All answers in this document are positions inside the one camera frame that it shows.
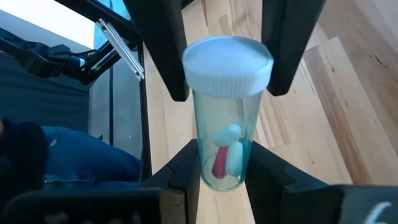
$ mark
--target pill bottle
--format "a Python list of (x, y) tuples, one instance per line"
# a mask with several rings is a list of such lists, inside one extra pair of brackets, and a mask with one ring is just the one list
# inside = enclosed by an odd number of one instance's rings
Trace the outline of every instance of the pill bottle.
[(182, 62), (193, 90), (202, 180), (220, 192), (234, 190), (246, 176), (274, 60), (260, 42), (224, 35), (190, 45)]

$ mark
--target white pill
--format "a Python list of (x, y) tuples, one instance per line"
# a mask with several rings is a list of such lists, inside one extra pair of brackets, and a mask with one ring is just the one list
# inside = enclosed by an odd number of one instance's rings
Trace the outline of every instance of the white pill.
[(225, 172), (233, 177), (242, 174), (243, 169), (243, 145), (239, 141), (232, 142), (228, 146), (226, 155)]
[(241, 137), (241, 127), (237, 124), (230, 124), (228, 128), (222, 129), (215, 136), (213, 143), (218, 147), (225, 147)]

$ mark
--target wooden floor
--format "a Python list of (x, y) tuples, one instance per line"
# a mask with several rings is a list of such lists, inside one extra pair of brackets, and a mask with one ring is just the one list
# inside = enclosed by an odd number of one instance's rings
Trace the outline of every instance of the wooden floor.
[[(396, 0), (327, 0), (294, 83), (264, 93), (255, 139), (330, 183), (398, 185)], [(183, 10), (188, 44), (211, 35), (260, 38), (261, 0), (195, 0)], [(146, 52), (156, 172), (195, 138), (192, 97), (173, 102)], [(254, 223), (244, 186), (202, 184), (197, 223)]]

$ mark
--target blue jeans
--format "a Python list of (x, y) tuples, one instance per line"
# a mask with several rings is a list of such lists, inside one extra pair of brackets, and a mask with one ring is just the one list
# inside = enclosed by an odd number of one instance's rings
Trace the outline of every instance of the blue jeans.
[(134, 156), (79, 131), (42, 129), (49, 147), (44, 189), (138, 186), (140, 161)]

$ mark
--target white lid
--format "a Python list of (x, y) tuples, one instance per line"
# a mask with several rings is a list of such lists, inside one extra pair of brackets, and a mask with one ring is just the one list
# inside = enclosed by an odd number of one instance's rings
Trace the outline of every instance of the white lid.
[(192, 90), (237, 99), (265, 89), (274, 59), (267, 47), (256, 40), (223, 35), (190, 45), (182, 55), (182, 63)]

